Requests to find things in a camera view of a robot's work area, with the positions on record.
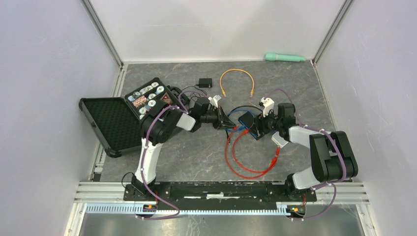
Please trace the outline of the black network switch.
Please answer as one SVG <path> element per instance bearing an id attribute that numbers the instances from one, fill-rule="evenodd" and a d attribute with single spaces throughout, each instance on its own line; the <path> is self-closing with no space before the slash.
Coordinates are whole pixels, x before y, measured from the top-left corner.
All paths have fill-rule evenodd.
<path id="1" fill-rule="evenodd" d="M 238 118 L 238 121 L 255 140 L 259 140 L 264 136 L 261 123 L 257 116 L 246 112 Z"/>

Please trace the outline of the black power adapter with cord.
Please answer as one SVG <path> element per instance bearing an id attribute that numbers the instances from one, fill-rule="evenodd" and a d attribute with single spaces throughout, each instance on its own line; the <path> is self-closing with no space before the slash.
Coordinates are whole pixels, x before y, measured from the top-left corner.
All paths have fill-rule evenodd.
<path id="1" fill-rule="evenodd" d="M 199 78 L 196 84 L 186 86 L 180 90 L 180 93 L 185 91 L 185 93 L 181 95 L 181 99 L 184 103 L 189 104 L 190 101 L 195 102 L 200 97 L 208 97 L 208 93 L 205 89 L 211 89 L 212 86 L 212 78 Z"/>

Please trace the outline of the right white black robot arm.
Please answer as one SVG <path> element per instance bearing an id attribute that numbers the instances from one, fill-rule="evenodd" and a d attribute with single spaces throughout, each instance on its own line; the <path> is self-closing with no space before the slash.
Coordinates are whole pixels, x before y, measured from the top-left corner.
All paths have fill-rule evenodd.
<path id="1" fill-rule="evenodd" d="M 263 111 L 254 119 L 252 129 L 256 138 L 273 132 L 271 139 L 279 148 L 293 143 L 310 151 L 310 167 L 287 177 L 284 187 L 287 199 L 296 201 L 304 194 L 304 189 L 316 190 L 357 176 L 358 165 L 345 132 L 298 125 L 292 103 L 278 104 L 277 114 L 274 101 L 269 98 L 263 98 L 260 106 Z"/>

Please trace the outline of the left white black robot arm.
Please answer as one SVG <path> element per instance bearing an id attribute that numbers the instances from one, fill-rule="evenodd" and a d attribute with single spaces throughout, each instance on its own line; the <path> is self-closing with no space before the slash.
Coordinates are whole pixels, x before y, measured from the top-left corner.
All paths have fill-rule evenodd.
<path id="1" fill-rule="evenodd" d="M 132 177 L 135 193 L 142 200 L 154 196 L 152 183 L 156 179 L 156 164 L 163 144 L 177 130 L 197 131 L 203 123 L 212 124 L 214 129 L 232 129 L 236 124 L 229 119 L 218 104 L 219 96 L 200 97 L 190 109 L 163 100 L 152 100 L 150 110 L 140 122 L 141 157 L 139 166 Z"/>

